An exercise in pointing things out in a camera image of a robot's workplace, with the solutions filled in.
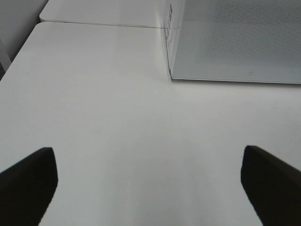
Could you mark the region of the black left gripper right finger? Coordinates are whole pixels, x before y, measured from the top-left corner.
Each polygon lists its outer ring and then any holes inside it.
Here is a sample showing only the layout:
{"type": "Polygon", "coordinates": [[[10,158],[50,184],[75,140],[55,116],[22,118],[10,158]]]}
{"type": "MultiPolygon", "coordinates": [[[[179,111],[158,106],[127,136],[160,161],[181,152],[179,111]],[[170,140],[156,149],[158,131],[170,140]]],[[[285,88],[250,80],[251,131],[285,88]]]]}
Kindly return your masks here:
{"type": "Polygon", "coordinates": [[[301,224],[301,172],[258,146],[244,149],[242,187],[264,226],[301,224]]]}

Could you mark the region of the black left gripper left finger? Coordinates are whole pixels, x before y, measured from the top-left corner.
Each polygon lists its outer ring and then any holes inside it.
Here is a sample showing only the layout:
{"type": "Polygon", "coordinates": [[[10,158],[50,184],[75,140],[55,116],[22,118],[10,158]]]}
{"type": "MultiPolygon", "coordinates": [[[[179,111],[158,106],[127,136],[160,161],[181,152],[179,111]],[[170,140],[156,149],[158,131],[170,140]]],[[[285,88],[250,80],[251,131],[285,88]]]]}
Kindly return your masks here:
{"type": "Polygon", "coordinates": [[[0,174],[0,224],[37,226],[58,185],[54,150],[43,147],[0,174]]]}

